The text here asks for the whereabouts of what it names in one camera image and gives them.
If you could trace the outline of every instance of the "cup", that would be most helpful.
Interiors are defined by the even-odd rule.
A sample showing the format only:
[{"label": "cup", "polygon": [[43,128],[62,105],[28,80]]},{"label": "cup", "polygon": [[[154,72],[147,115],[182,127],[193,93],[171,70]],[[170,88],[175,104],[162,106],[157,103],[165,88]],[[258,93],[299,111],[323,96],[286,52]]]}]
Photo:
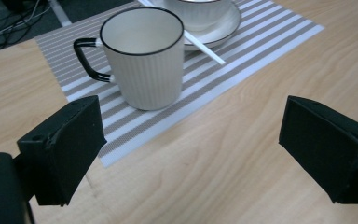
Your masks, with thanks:
[{"label": "cup", "polygon": [[[103,49],[113,75],[91,68],[84,47]],[[172,104],[182,91],[184,25],[169,10],[133,7],[104,22],[100,38],[74,42],[88,75],[118,84],[125,101],[138,109],[157,110]]]},{"label": "cup", "polygon": [[164,0],[188,31],[201,31],[216,24],[229,10],[231,0]]}]

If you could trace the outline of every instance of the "wooden table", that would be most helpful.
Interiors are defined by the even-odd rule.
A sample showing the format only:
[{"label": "wooden table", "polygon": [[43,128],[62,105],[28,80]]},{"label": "wooden table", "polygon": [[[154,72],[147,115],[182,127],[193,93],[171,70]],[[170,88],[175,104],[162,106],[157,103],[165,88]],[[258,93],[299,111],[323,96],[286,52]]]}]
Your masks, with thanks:
[{"label": "wooden table", "polygon": [[[358,223],[278,144],[287,96],[358,121],[358,0],[277,0],[325,29],[104,169],[38,223]],[[0,151],[66,104],[34,40],[0,51]]]}]

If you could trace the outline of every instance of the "striped placemat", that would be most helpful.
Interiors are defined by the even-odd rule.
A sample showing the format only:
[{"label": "striped placemat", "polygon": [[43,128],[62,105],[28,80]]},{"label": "striped placemat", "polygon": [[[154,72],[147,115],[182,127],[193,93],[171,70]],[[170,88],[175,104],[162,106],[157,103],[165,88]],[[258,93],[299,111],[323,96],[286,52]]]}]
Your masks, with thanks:
[{"label": "striped placemat", "polygon": [[[272,1],[238,0],[235,3],[241,11],[241,25],[228,42],[214,49],[227,64],[220,66],[198,51],[187,52],[183,92],[176,103],[159,111],[136,110],[124,102],[116,85],[89,78],[72,47],[77,38],[98,37],[106,19],[124,8],[138,6],[137,3],[111,9],[36,38],[68,101],[99,95],[108,141],[99,158],[105,167],[323,29]],[[103,51],[85,49],[85,53],[93,68],[105,73],[110,71]]]}]

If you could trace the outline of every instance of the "chopstick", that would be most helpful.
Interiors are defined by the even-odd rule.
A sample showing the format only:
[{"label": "chopstick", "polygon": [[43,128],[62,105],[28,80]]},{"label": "chopstick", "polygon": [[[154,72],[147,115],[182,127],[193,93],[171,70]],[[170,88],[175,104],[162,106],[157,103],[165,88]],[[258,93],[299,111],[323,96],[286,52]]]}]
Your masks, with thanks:
[{"label": "chopstick", "polygon": [[[151,3],[149,0],[138,0],[142,5],[145,7],[153,7],[153,3]],[[206,47],[204,44],[202,44],[195,36],[193,36],[190,32],[185,30],[185,38],[190,41],[194,46],[199,48],[202,52],[204,52],[206,55],[217,61],[219,64],[223,65],[226,62],[221,59],[217,54],[215,54],[213,51],[211,51],[208,47]]]}]

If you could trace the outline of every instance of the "plate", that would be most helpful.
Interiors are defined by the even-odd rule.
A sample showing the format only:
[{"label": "plate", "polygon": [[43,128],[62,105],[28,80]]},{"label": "plate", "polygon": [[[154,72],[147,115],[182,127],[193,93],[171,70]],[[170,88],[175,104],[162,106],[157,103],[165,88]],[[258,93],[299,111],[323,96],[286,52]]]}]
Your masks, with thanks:
[{"label": "plate", "polygon": [[[156,7],[164,7],[163,0],[153,0]],[[195,36],[208,48],[219,46],[228,41],[241,24],[241,12],[235,3],[231,4],[228,12],[220,19],[220,21],[205,30],[191,31]],[[199,50],[196,46],[185,39],[185,50]]]}]

